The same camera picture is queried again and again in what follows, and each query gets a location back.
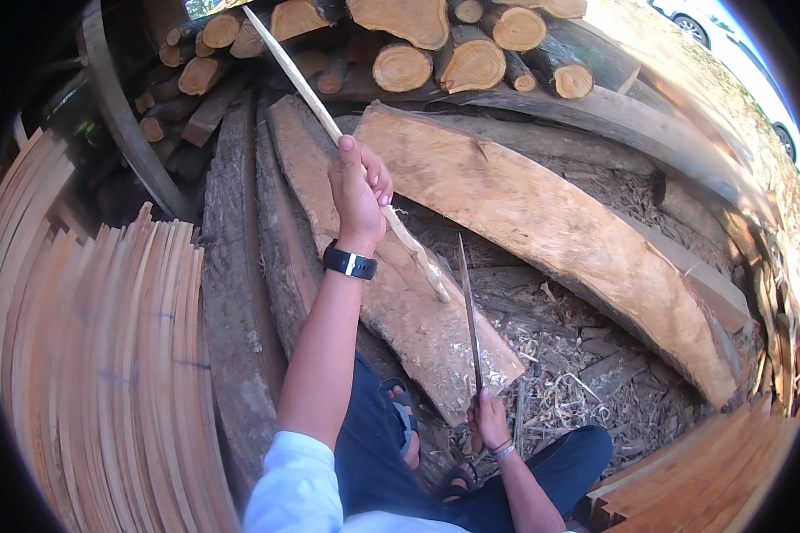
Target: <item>wristwatch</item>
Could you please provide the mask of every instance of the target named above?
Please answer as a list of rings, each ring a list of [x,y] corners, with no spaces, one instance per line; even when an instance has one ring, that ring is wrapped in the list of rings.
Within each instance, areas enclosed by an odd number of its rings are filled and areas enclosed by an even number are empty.
[[[368,259],[357,253],[342,251],[335,247],[338,239],[332,240],[323,252],[323,268],[363,280],[373,280],[376,274],[376,259]]]

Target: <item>knife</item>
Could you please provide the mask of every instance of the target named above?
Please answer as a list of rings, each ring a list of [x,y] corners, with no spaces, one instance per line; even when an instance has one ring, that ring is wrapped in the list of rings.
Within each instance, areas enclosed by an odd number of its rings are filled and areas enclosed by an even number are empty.
[[[471,354],[474,360],[474,385],[476,390],[474,396],[480,394],[483,389],[483,373],[480,368],[480,342],[477,339],[477,325],[474,323],[474,295],[471,294],[471,280],[468,278],[468,262],[465,259],[465,245],[462,243],[462,234],[459,234],[459,270],[462,278],[462,293],[465,294],[465,312],[468,315],[468,332],[471,336]],[[472,435],[471,445],[474,453],[483,450],[483,440],[477,435]]]

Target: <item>car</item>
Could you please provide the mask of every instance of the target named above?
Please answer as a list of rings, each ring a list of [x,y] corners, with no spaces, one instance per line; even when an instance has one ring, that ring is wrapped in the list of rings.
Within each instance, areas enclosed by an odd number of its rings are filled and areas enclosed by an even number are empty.
[[[649,5],[711,50],[747,89],[800,172],[800,130],[791,107],[770,71],[747,44],[749,39],[741,35],[743,31],[736,32],[724,22],[725,13],[711,0],[649,0]]]

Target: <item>white shirt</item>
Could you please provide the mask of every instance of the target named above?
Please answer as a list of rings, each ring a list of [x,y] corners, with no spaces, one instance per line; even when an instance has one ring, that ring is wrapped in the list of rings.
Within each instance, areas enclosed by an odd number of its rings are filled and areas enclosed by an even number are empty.
[[[344,521],[335,457],[323,442],[278,432],[243,518],[245,533],[467,533],[446,522],[372,511]]]

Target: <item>carved wooden stick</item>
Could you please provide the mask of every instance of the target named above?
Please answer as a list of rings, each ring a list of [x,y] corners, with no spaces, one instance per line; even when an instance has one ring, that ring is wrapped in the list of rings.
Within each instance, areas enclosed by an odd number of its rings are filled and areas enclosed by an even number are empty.
[[[281,45],[278,41],[267,31],[267,28],[261,21],[255,16],[251,9],[247,6],[243,6],[243,10],[249,20],[252,21],[252,25],[257,30],[258,35],[264,39],[264,42],[269,48],[269,51],[273,54],[273,57],[279,62],[281,65],[281,69],[285,71],[288,75],[288,78],[293,82],[293,85],[299,91],[299,94],[305,99],[305,103],[311,108],[311,111],[317,116],[317,119],[323,125],[323,128],[326,129],[326,132],[329,133],[329,136],[332,138],[332,142],[335,145],[338,145],[338,140],[341,138],[341,130],[338,128],[338,125],[332,119],[332,115],[326,110],[323,106],[323,103],[317,98],[317,95],[314,94],[314,91],[311,90],[308,82],[305,81],[302,73],[293,63],[291,58],[288,56],[288,53],[281,48]],[[367,171],[365,170],[364,166],[362,166],[363,176],[367,177]],[[420,270],[424,273],[427,277],[427,282],[430,283],[432,289],[437,293],[438,298],[443,301],[445,304],[450,301],[450,296],[448,295],[447,290],[445,290],[444,285],[441,281],[441,271],[438,267],[432,263],[430,263],[429,259],[427,258],[427,251],[424,250],[424,247],[421,245],[415,237],[403,226],[403,223],[400,222],[400,219],[396,215],[396,211],[394,207],[391,205],[385,206],[382,208],[382,214],[385,216],[385,219],[388,221],[388,224],[391,226],[392,230],[394,231],[397,238],[400,239],[400,242],[406,247],[406,250],[409,254],[415,258]]]

